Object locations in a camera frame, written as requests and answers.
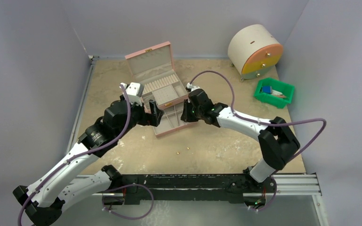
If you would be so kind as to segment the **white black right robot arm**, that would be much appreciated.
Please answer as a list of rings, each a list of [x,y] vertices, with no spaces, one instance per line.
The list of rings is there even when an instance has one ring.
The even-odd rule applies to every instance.
[[[292,130],[282,126],[285,123],[283,118],[268,120],[233,112],[226,104],[214,104],[199,87],[187,90],[188,99],[184,101],[181,115],[183,122],[203,120],[206,124],[247,135],[259,143],[262,158],[248,169],[249,176],[246,178],[246,186],[250,191],[256,192],[262,188],[264,181],[275,171],[282,170],[299,150],[300,143]]]

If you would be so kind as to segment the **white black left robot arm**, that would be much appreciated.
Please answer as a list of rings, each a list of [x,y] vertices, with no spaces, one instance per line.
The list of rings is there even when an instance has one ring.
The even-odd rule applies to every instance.
[[[79,183],[71,184],[86,167],[114,148],[119,139],[137,125],[157,127],[164,115],[156,102],[149,102],[150,112],[144,104],[124,98],[114,101],[93,125],[78,138],[67,156],[46,175],[29,186],[18,186],[13,195],[22,205],[17,220],[22,224],[25,213],[34,226],[50,226],[69,207],[98,192],[122,191],[124,194],[139,185],[124,178],[112,165],[104,166],[96,174]]]

